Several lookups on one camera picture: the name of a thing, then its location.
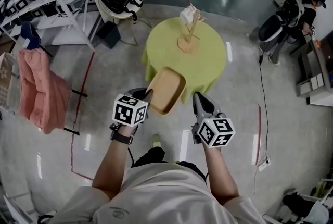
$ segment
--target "white box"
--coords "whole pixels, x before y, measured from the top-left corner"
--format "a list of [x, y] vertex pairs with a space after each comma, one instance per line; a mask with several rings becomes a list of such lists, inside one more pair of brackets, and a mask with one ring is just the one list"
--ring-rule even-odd
[[209, 148], [226, 146], [235, 133], [229, 118], [205, 118], [198, 130], [201, 141]]
[[317, 77], [311, 78], [311, 87], [312, 89], [318, 89]]
[[133, 127], [145, 120], [147, 108], [147, 102], [119, 94], [114, 101], [112, 120]]
[[318, 87], [324, 86], [323, 75], [320, 73], [317, 75]]

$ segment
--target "black backpack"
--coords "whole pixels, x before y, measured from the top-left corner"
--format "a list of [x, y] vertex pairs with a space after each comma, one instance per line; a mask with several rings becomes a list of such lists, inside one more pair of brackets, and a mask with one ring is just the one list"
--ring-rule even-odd
[[107, 8], [109, 8], [112, 12], [116, 14], [121, 14], [123, 12], [132, 13], [133, 20], [137, 20], [136, 13], [134, 11], [131, 11], [127, 8], [128, 4], [134, 4], [138, 7], [142, 7], [142, 0], [140, 0], [141, 3], [139, 4], [136, 0], [102, 0], [102, 2], [106, 5]]

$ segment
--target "round table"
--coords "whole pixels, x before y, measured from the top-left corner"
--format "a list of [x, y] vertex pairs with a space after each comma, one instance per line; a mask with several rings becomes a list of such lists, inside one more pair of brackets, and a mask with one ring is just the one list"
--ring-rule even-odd
[[179, 17], [159, 23], [151, 31], [142, 57], [146, 64], [146, 81], [151, 81], [163, 67], [170, 67], [184, 76], [184, 104], [194, 92], [207, 93], [223, 73], [226, 64], [223, 41], [212, 27], [204, 22], [197, 24], [194, 35], [200, 38], [200, 43], [193, 53], [184, 53], [177, 45], [177, 39], [188, 33]]

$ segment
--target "hand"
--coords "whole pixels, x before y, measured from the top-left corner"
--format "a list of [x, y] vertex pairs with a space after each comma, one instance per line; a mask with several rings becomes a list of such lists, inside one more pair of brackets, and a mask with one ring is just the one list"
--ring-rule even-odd
[[118, 130], [118, 133], [125, 137], [130, 137], [130, 136], [133, 136], [135, 129], [136, 129], [136, 126], [134, 126], [134, 127], [121, 126]]

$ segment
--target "sneaker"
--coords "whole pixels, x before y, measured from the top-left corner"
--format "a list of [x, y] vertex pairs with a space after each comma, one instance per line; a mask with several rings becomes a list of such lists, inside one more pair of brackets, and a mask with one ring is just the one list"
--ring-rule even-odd
[[151, 138], [151, 147], [162, 147], [160, 142], [160, 135], [154, 134]]
[[289, 188], [283, 193], [283, 197], [285, 197], [287, 195], [290, 195], [290, 194], [293, 194], [293, 193], [297, 193], [296, 188]]
[[[268, 56], [268, 59], [269, 59], [269, 61], [270, 62], [272, 62], [273, 63], [273, 61], [272, 61], [272, 59], [271, 59], [271, 56], [269, 55]], [[279, 62], [277, 62], [277, 63], [273, 63], [275, 66], [279, 66], [281, 63], [280, 63], [280, 61]]]

